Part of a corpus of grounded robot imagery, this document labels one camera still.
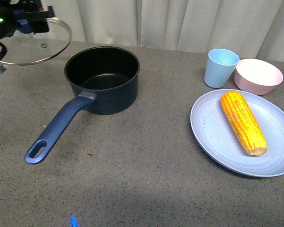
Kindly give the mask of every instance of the saucepan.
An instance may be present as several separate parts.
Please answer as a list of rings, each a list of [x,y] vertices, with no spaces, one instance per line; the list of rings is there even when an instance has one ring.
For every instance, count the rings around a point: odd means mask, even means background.
[[[81,51],[65,65],[75,98],[68,101],[28,149],[24,160],[38,164],[47,157],[81,110],[113,114],[128,108],[138,95],[138,58],[128,50],[100,46]]]

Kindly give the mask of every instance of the saucepan handle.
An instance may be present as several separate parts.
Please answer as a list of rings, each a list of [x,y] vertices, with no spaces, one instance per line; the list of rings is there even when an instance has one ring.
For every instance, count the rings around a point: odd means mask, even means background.
[[[29,164],[42,162],[56,144],[62,133],[75,115],[83,109],[88,108],[95,101],[95,95],[77,96],[68,101],[47,125],[41,135],[36,139],[24,156]]]

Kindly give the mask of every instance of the blue light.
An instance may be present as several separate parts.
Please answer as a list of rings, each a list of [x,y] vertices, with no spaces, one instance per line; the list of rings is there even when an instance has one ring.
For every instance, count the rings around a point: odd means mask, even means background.
[[[72,216],[72,217],[71,217],[71,227],[79,227],[79,226],[77,225],[77,221],[76,221],[75,216]]]

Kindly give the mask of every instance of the gray speckled countertop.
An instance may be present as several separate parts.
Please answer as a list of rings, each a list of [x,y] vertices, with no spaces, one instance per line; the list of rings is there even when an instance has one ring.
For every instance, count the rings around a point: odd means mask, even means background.
[[[48,157],[24,154],[73,93],[64,65],[94,44],[9,66],[0,76],[0,227],[284,226],[284,175],[232,172],[198,145],[194,102],[206,54],[126,47],[141,63],[138,97],[113,115],[79,112]],[[274,62],[284,75],[284,62]],[[234,88],[233,77],[224,88]],[[263,98],[284,111],[284,82]]]

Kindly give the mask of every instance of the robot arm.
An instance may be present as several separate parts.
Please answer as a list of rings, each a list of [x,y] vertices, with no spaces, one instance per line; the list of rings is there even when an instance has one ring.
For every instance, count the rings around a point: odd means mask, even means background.
[[[0,0],[0,39],[13,36],[16,30],[25,34],[49,32],[46,19],[51,17],[55,17],[52,6],[44,11],[41,0],[20,0],[17,4]],[[0,46],[1,60],[7,49],[2,43]]]

